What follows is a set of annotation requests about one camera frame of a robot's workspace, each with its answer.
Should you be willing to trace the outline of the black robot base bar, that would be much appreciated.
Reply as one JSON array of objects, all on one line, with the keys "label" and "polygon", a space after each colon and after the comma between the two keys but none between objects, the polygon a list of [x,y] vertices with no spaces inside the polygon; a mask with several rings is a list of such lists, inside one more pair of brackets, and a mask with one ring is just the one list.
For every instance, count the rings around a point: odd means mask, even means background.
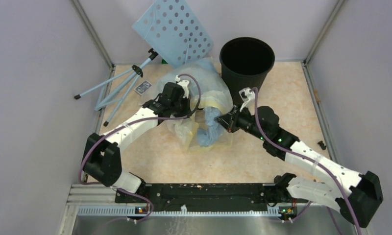
[{"label": "black robot base bar", "polygon": [[271,206],[296,200],[273,183],[230,184],[146,184],[139,197],[116,191],[115,203],[144,203],[155,212],[175,212],[186,206],[189,212],[261,212]]}]

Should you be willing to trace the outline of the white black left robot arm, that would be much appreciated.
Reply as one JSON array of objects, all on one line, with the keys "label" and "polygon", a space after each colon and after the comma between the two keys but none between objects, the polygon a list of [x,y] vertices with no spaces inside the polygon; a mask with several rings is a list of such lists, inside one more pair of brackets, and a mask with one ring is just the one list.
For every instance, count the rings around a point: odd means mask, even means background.
[{"label": "white black left robot arm", "polygon": [[81,170],[106,187],[121,188],[133,202],[145,197],[141,178],[123,169],[121,154],[146,131],[165,120],[188,118],[188,80],[168,82],[155,98],[145,102],[128,120],[113,130],[91,134],[86,142]]}]

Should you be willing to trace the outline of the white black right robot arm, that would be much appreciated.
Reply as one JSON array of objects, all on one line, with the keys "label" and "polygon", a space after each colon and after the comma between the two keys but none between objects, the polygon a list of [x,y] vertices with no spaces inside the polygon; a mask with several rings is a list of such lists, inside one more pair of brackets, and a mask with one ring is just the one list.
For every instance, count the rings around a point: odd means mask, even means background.
[{"label": "white black right robot arm", "polygon": [[280,127],[279,116],[269,106],[260,106],[255,114],[251,114],[248,108],[234,106],[215,121],[229,133],[243,130],[261,139],[269,154],[318,179],[313,182],[284,174],[275,189],[276,197],[282,202],[292,198],[316,202],[339,212],[361,228],[368,227],[383,202],[378,175],[348,169],[312,150],[297,136]]}]

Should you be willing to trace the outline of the light blue trash bag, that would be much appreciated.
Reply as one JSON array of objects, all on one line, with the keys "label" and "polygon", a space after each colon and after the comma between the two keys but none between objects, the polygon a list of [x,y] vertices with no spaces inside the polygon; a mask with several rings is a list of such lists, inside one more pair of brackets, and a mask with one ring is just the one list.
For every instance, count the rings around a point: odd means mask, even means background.
[{"label": "light blue trash bag", "polygon": [[219,125],[215,118],[221,116],[220,109],[216,107],[199,108],[195,121],[199,124],[196,132],[197,143],[200,147],[213,147],[230,145],[232,138],[225,129]]}]

